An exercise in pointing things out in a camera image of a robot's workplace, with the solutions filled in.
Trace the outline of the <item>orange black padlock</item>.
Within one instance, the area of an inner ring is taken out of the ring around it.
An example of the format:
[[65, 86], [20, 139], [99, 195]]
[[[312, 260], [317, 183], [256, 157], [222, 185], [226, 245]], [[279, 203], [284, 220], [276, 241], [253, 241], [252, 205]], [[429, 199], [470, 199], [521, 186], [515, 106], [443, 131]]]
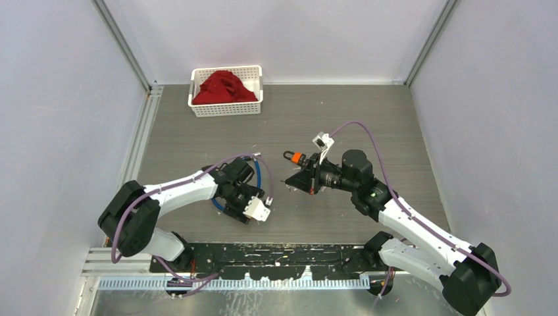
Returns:
[[291, 161], [293, 164], [296, 164], [298, 166], [302, 166], [303, 163], [306, 160], [306, 155], [304, 153], [301, 152], [295, 152], [295, 151], [285, 151], [283, 152], [283, 157], [289, 161]]

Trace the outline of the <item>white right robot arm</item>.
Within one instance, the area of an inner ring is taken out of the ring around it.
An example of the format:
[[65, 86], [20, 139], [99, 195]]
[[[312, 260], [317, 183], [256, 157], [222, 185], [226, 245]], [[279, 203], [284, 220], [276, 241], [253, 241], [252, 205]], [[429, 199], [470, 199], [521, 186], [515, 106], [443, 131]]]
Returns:
[[286, 185], [310, 195], [322, 188], [349, 192], [356, 210], [410, 241], [404, 244], [387, 232], [374, 235], [365, 244], [365, 261], [371, 269], [389, 266], [407, 271], [438, 289], [461, 315], [477, 315], [502, 285], [491, 247], [461, 240], [415, 211], [375, 177], [372, 163], [360, 149], [347, 150], [339, 165], [319, 153], [307, 157], [285, 151], [283, 156], [300, 167], [285, 179]]

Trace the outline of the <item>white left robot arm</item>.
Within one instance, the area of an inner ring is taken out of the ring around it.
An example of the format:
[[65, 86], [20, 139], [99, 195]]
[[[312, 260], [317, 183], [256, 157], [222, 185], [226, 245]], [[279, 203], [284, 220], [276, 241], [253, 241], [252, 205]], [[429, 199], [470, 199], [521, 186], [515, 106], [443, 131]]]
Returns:
[[111, 261], [147, 253], [163, 259], [177, 272], [188, 269], [192, 255], [187, 242], [175, 232], [157, 228], [157, 221], [199, 201], [223, 199], [222, 212], [241, 223], [266, 221], [272, 198], [265, 198], [264, 190], [250, 185], [257, 172], [250, 160], [250, 156], [229, 158], [162, 184], [125, 182], [97, 222], [111, 241]]

